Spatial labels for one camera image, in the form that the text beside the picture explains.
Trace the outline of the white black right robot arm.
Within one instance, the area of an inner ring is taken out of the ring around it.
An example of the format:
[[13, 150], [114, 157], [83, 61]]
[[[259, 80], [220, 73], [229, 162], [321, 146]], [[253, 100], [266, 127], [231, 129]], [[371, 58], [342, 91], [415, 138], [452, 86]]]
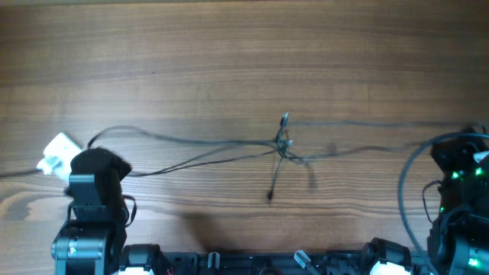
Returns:
[[436, 181], [439, 213], [427, 238], [431, 274], [488, 273], [488, 161], [475, 159], [488, 145], [475, 133], [465, 128], [430, 152], [443, 172]]

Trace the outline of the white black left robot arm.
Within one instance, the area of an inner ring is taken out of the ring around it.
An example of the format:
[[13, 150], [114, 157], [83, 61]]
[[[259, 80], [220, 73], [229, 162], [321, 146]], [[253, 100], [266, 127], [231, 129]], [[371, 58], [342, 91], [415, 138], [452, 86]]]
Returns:
[[114, 274], [138, 207], [124, 195], [121, 181], [131, 165], [110, 150], [97, 147], [76, 155], [65, 194], [73, 199], [55, 237], [51, 254], [55, 274]]

